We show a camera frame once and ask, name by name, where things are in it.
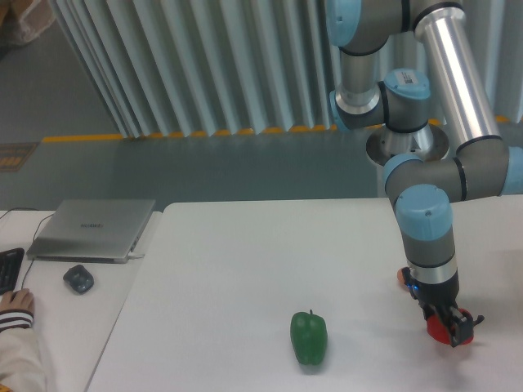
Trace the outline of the white sleeved forearm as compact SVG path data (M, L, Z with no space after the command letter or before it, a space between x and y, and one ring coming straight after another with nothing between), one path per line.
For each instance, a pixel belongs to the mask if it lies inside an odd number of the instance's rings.
M1 311L1 391L46 391L34 316L26 310Z

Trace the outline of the person's hand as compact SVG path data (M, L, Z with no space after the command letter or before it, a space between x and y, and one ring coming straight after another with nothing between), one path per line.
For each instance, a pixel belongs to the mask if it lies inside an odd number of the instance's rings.
M27 288L16 292L5 292L2 295L0 310L2 312L26 312L34 315L34 294Z

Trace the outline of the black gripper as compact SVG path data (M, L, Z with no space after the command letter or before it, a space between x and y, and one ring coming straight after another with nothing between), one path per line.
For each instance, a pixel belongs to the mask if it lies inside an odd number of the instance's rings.
M485 320L480 314L477 318L465 309L458 309L456 298L459 291L458 272L443 283L429 284L416 280L409 267L402 269L405 286L411 297L418 301L424 317L434 314L432 330L437 333L449 333L452 347L466 345L474 338L474 328Z

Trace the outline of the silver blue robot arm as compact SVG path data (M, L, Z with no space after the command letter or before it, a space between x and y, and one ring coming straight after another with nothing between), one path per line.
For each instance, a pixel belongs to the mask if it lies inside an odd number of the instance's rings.
M419 303L427 330L451 346L470 343L481 316L460 308L452 203L520 194L522 150L499 134L465 33L458 1L329 1L330 43L341 53L342 77L330 94L337 127L379 125L404 137L387 151L383 188L393 208L407 266L402 283ZM458 146L452 158L428 161L413 147L431 134L430 83L395 69L377 76L376 55L389 37L410 32L424 46L445 119Z

